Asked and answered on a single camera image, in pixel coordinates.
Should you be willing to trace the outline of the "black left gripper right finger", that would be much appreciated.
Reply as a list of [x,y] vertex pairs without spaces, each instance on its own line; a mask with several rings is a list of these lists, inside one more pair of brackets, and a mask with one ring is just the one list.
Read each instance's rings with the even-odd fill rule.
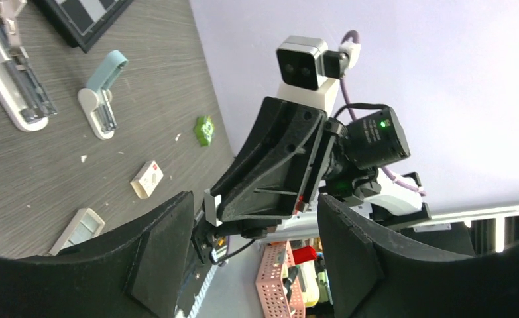
[[318,198],[317,223],[336,317],[519,317],[519,244],[457,254],[329,195]]

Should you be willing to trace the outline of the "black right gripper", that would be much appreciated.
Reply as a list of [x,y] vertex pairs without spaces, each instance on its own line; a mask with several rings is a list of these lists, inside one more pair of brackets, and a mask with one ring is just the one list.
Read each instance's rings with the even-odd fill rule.
[[345,125],[324,110],[266,97],[234,162],[211,188],[217,218],[287,219],[316,192],[347,197]]

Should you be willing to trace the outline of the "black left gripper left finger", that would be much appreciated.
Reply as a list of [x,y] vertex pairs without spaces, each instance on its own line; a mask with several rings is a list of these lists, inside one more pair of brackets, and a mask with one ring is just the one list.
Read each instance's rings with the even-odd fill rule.
[[56,256],[0,256],[0,317],[173,317],[193,220],[183,191]]

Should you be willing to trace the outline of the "grey staple box tray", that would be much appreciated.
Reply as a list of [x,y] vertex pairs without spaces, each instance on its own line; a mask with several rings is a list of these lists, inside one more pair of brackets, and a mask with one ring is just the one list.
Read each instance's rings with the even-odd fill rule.
[[56,256],[65,248],[81,244],[98,236],[104,226],[105,221],[93,209],[79,209],[49,250],[49,255]]

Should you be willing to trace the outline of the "white playing card box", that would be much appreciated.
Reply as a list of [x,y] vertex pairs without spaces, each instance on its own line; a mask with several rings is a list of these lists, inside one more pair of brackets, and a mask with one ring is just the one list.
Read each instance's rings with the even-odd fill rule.
[[148,199],[164,174],[155,160],[146,162],[136,176],[130,181],[130,185],[140,199]]

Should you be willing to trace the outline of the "small blue grey stapler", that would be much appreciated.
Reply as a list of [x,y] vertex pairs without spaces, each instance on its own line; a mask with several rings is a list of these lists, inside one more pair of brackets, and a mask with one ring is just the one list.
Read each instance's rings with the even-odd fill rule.
[[109,140],[117,129],[111,108],[111,86],[121,75],[129,60],[119,51],[112,50],[95,69],[86,85],[78,91],[78,102],[94,135]]

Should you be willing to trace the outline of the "white stapler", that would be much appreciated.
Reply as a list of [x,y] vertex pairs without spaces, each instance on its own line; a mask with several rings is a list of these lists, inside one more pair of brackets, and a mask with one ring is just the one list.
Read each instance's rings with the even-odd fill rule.
[[44,129],[58,113],[38,80],[21,41],[17,22],[26,1],[0,1],[0,103],[21,131]]

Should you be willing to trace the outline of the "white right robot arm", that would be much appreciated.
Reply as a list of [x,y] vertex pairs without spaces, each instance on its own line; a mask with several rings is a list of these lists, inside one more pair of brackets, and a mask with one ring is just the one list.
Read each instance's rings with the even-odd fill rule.
[[304,211],[316,194],[350,207],[374,205],[377,221],[387,225],[424,212],[417,173],[388,168],[410,156],[394,109],[374,103],[341,108],[354,109],[367,115],[344,124],[322,109],[264,98],[244,146],[204,197],[206,220],[241,232],[268,227]]

